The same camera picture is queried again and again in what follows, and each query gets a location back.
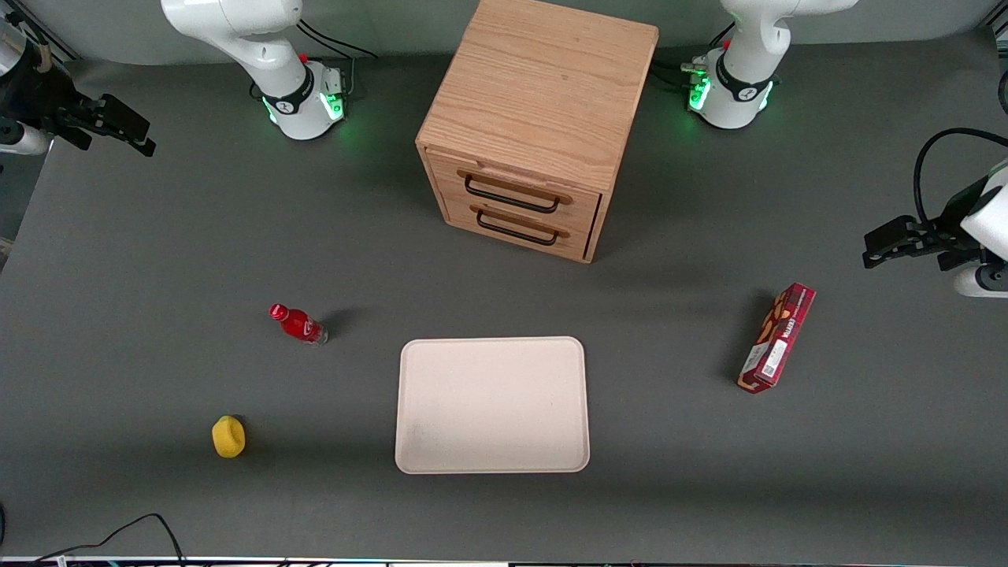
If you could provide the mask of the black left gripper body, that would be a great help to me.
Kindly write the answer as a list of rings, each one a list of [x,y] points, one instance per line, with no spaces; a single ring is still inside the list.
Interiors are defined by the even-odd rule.
[[[983,176],[958,191],[947,202],[942,213],[933,218],[928,218],[923,208],[921,178],[915,176],[912,180],[912,196],[919,216],[918,224],[921,224],[923,229],[921,240],[937,242],[946,247],[943,254],[937,254],[937,263],[942,272],[968,262],[975,261],[979,265],[986,265],[989,261],[985,247],[962,228],[962,222],[978,204],[980,194],[983,193],[988,180],[989,177]]]

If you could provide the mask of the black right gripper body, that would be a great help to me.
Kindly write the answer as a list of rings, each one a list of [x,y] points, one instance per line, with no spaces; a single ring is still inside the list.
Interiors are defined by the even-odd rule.
[[[3,150],[49,150],[55,139],[87,150],[94,134],[105,134],[94,103],[46,48],[30,39],[18,48],[3,44]]]

